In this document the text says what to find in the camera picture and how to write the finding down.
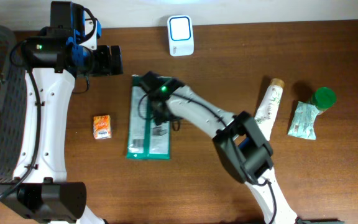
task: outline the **wooden surface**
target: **wooden surface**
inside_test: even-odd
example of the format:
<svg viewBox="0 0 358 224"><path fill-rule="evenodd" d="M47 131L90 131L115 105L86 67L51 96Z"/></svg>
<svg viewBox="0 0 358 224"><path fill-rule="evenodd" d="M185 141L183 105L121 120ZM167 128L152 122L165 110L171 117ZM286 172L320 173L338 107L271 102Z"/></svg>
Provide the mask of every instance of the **wooden surface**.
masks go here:
<svg viewBox="0 0 358 224"><path fill-rule="evenodd" d="M235 113L254 114L269 80L284 80L270 143L288 203L307 220L358 223L358 21L196 26L194 33L194 54L173 58L166 28L103 30L99 44L121 46L125 74L91 78L89 92L71 97L65 141L68 181L86 184L92 211L110 223L262 220L249 189L186 121L172 132L170 161L125 159L131 75L153 70ZM80 90L85 81L76 85ZM321 86L336 92L337 103L318 116L317 140L287 136L296 101ZM93 139L95 114L110 114L112 139ZM1 204L0 221L33 223Z"/></svg>

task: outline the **white wall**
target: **white wall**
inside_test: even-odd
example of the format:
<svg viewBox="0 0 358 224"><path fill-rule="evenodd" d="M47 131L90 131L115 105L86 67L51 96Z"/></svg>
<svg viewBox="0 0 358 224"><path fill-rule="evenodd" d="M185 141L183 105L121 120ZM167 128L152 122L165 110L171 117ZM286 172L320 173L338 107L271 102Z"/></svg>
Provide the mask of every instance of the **white wall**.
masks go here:
<svg viewBox="0 0 358 224"><path fill-rule="evenodd" d="M0 25L39 30L49 25L51 0L0 0ZM358 0L77 0L102 27L164 26L188 14L194 25L358 19Z"/></svg>

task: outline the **bottle cap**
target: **bottle cap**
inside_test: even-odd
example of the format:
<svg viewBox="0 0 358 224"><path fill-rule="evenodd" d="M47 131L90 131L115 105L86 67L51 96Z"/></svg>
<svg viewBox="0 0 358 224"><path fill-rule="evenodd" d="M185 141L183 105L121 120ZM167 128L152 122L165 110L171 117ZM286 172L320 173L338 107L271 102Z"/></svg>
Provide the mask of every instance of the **bottle cap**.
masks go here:
<svg viewBox="0 0 358 224"><path fill-rule="evenodd" d="M276 85L276 86L279 86L281 88L284 88L284 81L279 79L279 78L274 78L270 82L270 85Z"/></svg>
<svg viewBox="0 0 358 224"><path fill-rule="evenodd" d="M319 109L326 110L336 102L336 95L332 89L322 87L318 89L312 96L313 104Z"/></svg>

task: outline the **green lid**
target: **green lid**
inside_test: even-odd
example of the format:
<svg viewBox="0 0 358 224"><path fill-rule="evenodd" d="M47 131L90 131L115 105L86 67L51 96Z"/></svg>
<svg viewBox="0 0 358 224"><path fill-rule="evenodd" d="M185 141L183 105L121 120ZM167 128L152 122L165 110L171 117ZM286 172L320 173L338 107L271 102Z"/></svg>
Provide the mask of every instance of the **green lid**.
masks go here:
<svg viewBox="0 0 358 224"><path fill-rule="evenodd" d="M336 95L332 89L322 87L313 94L313 104L322 110L326 110L336 102Z"/></svg>

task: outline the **small orange packet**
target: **small orange packet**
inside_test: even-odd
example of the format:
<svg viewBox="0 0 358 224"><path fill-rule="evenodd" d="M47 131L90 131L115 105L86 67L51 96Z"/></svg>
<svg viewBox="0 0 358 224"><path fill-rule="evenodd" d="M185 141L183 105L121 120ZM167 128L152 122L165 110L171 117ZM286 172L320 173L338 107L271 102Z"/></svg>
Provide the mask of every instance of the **small orange packet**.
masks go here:
<svg viewBox="0 0 358 224"><path fill-rule="evenodd" d="M110 115L93 117L93 136L95 139L111 138Z"/></svg>

